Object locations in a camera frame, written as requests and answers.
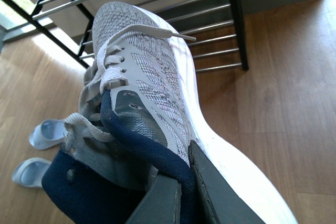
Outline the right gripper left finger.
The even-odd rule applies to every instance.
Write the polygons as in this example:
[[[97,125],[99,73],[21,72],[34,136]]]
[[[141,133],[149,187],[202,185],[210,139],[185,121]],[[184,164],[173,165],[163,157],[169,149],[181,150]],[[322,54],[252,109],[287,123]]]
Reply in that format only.
[[[127,223],[180,222],[181,184],[159,174]]]

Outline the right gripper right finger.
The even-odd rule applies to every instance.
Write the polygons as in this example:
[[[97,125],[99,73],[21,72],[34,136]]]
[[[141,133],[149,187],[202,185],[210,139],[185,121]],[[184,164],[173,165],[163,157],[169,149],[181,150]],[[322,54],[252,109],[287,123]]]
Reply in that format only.
[[[197,193],[197,223],[264,223],[234,192],[195,141],[188,147]]]

